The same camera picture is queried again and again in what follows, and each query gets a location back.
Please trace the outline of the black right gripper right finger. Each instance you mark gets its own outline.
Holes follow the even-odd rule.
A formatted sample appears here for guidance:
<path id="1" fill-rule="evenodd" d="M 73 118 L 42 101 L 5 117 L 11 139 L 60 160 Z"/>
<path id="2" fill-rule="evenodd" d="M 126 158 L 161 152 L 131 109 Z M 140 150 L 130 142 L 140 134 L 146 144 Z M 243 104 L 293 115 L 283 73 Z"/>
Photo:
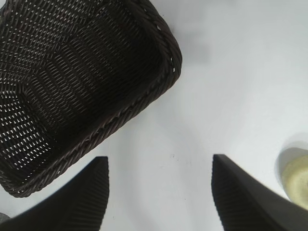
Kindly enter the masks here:
<path id="1" fill-rule="evenodd" d="M 213 155 L 211 189 L 226 231 L 306 231 L 307 210 L 279 196 L 224 154 Z"/>

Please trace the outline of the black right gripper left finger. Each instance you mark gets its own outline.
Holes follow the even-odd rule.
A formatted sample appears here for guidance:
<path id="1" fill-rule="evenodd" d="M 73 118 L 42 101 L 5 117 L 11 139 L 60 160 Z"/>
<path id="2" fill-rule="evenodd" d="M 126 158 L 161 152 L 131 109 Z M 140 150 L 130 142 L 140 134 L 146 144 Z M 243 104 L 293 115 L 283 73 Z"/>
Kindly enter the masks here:
<path id="1" fill-rule="evenodd" d="M 98 231 L 109 200 L 109 164 L 94 158 L 36 206 L 1 223 L 2 231 Z"/>

